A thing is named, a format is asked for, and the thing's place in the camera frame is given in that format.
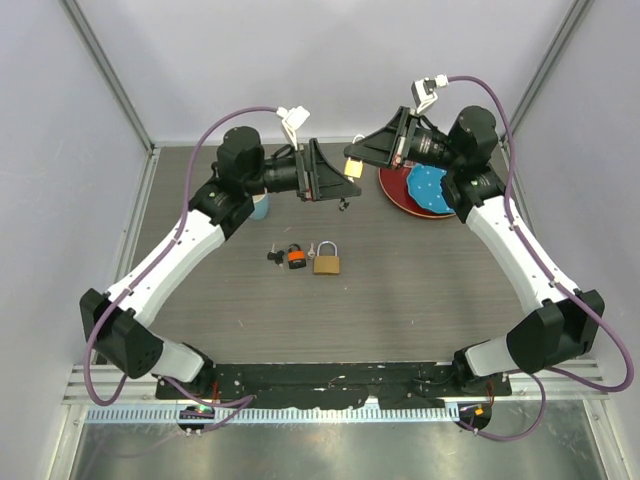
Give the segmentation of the small brass padlock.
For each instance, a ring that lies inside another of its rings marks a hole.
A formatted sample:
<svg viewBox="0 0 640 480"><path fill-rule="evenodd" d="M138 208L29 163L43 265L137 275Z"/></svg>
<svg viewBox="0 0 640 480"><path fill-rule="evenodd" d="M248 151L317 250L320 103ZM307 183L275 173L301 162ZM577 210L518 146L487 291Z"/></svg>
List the small brass padlock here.
<svg viewBox="0 0 640 480"><path fill-rule="evenodd" d="M347 157L344 166L344 175L349 181L354 182L356 179L361 178L363 167L364 164L362 161Z"/></svg>

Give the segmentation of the orange black padlock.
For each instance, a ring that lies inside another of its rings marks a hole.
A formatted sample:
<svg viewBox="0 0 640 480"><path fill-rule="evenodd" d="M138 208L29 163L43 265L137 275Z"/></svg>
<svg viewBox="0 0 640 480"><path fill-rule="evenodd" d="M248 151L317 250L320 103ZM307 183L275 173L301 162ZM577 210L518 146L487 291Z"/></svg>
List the orange black padlock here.
<svg viewBox="0 0 640 480"><path fill-rule="evenodd" d="M287 264L290 270L305 268L307 266L307 256L302 247L293 243L287 249Z"/></svg>

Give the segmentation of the large brass padlock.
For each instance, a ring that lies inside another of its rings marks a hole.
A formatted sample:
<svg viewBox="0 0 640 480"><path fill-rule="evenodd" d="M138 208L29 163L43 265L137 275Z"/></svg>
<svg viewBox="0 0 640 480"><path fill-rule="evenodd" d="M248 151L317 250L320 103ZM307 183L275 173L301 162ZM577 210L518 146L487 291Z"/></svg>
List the large brass padlock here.
<svg viewBox="0 0 640 480"><path fill-rule="evenodd" d="M330 255L324 255L324 247L331 249ZM330 240L322 241L318 244L313 262L313 273L315 275L339 275L340 257L337 245Z"/></svg>

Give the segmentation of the small black keys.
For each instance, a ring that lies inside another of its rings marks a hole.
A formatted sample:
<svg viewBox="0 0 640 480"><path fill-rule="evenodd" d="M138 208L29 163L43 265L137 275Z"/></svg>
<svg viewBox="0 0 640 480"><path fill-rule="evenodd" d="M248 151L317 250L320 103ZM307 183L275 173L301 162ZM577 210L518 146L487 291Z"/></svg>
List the small black keys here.
<svg viewBox="0 0 640 480"><path fill-rule="evenodd" d="M267 253L267 259L273 262L275 265L281 267L284 264L284 257L286 252L284 250L278 250L276 245L273 244L271 249Z"/></svg>

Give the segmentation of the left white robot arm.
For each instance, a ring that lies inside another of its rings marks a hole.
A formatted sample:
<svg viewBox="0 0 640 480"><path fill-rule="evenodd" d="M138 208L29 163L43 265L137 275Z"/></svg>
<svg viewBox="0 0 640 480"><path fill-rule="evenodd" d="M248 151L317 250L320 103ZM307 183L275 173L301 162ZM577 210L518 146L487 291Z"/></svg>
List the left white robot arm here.
<svg viewBox="0 0 640 480"><path fill-rule="evenodd" d="M172 292L250 217L255 196L293 192L302 201L317 202L361 193L328 162L317 140L267 156L258 131L248 126L224 135L212 170L172 231L132 272L106 292L90 289L80 300L88 346L127 377L170 377L193 399L212 389L207 357L150 329Z"/></svg>

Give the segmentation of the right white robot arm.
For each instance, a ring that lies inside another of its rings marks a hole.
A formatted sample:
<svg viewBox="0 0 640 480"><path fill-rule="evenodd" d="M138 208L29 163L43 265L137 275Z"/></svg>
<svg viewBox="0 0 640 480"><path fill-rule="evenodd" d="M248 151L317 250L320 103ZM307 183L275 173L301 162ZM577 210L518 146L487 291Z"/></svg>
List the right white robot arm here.
<svg viewBox="0 0 640 480"><path fill-rule="evenodd" d="M446 204L486 245L516 292L524 319L505 335L454 354L451 380L465 395L477 393L494 374L537 373L590 352L598 325L584 309L604 312L600 294L581 290L559 271L517 218L489 164L497 143L495 117L483 107L464 108L448 133L421 126L402 107L387 125L344 150L345 157L378 168L411 161L445 170L440 185Z"/></svg>

